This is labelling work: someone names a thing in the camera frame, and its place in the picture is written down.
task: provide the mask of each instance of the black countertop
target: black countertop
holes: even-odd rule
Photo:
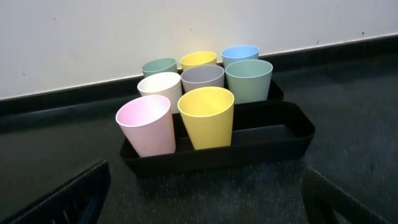
[[[140,179],[124,164],[114,121],[129,99],[17,117],[0,134],[0,205],[68,170],[107,159],[112,183],[98,223],[307,223],[299,179],[307,165],[398,211],[398,57],[272,75],[285,101],[316,127],[296,161]]]

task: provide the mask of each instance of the plastic cup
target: plastic cup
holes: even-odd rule
[[[218,65],[197,66],[184,71],[181,81],[186,93],[206,86],[224,87],[224,69]]]
[[[217,54],[214,52],[196,52],[182,57],[180,63],[183,71],[199,65],[216,65]]]
[[[240,60],[258,59],[259,48],[251,45],[235,46],[225,49],[221,55],[223,56],[224,68],[226,68],[228,65]]]
[[[235,104],[267,100],[272,64],[264,60],[241,60],[225,69]]]
[[[164,96],[143,96],[122,106],[116,122],[140,157],[175,152],[170,101]]]
[[[178,113],[177,103],[182,96],[181,76],[174,72],[162,72],[146,77],[137,86],[141,96],[161,95],[171,102],[172,113]]]
[[[203,87],[184,94],[178,108],[195,149],[230,146],[234,95],[220,87]]]
[[[177,62],[172,58],[161,58],[146,63],[141,68],[144,77],[160,73],[160,72],[175,72],[177,73]]]

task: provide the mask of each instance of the light green cup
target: light green cup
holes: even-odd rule
[[[241,60],[225,68],[235,104],[267,100],[272,64],[264,60]]]
[[[175,72],[177,73],[177,62],[172,58],[161,58],[146,63],[141,68],[144,77],[160,73],[160,72]]]

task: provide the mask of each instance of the white cup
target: white cup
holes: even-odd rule
[[[182,96],[181,76],[175,72],[161,72],[141,80],[137,86],[141,96],[160,95],[171,102],[172,113],[179,113],[178,100]]]

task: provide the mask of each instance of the white wall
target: white wall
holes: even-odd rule
[[[271,54],[396,33],[397,0],[1,0],[0,99],[131,77],[199,50]]]

